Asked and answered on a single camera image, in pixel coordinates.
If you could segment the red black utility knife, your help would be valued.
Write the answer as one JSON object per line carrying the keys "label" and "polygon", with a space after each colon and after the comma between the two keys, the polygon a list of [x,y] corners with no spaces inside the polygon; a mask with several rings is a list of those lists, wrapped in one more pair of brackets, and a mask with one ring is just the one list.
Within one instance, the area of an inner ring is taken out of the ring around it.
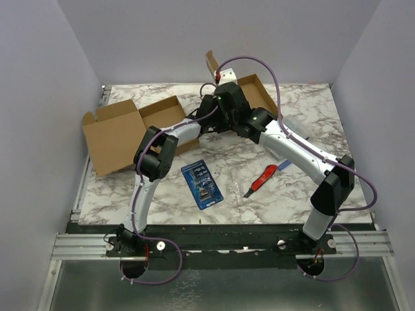
{"label": "red black utility knife", "polygon": [[251,184],[250,188],[243,197],[249,198],[254,192],[258,191],[277,170],[277,165],[267,165],[263,173]]}

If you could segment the brown cardboard express box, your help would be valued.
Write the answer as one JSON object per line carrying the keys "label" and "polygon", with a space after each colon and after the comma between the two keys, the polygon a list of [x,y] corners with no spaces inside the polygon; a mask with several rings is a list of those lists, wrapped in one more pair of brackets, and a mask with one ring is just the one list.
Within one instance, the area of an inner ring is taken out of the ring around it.
{"label": "brown cardboard express box", "polygon": [[272,100],[256,74],[242,78],[237,77],[236,84],[241,87],[251,108],[265,108],[274,115],[278,114],[277,104]]}

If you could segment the taped brown cardboard box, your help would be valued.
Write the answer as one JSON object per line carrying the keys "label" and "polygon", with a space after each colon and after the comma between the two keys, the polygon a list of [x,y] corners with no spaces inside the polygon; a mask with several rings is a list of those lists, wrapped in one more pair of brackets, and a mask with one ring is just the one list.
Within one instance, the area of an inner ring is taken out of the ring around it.
{"label": "taped brown cardboard box", "polygon": [[132,99],[87,112],[82,118],[89,156],[96,176],[103,177],[136,163],[135,155],[150,127],[166,130],[178,138],[175,154],[198,144],[200,125],[192,123],[176,96],[138,109]]}

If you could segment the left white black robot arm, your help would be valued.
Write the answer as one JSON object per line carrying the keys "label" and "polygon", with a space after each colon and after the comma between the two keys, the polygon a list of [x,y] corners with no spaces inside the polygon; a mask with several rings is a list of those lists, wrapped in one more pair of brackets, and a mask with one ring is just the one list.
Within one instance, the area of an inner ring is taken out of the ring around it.
{"label": "left white black robot arm", "polygon": [[116,230],[120,246],[129,251],[141,248],[146,239],[141,232],[147,227],[153,195],[160,181],[170,171],[178,145],[199,137],[203,124],[218,110],[217,99],[212,95],[206,95],[196,110],[196,115],[190,114],[179,123],[165,128],[148,128],[134,156],[136,174],[130,211]]}

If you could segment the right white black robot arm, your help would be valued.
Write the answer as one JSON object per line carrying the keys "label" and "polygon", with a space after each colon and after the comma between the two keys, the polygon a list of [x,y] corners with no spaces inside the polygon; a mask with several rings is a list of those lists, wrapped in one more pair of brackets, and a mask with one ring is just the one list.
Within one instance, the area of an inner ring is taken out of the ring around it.
{"label": "right white black robot arm", "polygon": [[275,151],[318,185],[311,196],[313,209],[302,232],[310,240],[320,240],[355,187],[354,160],[348,155],[337,158],[320,150],[290,131],[273,113],[251,108],[241,87],[234,82],[216,88],[214,99],[226,129]]}

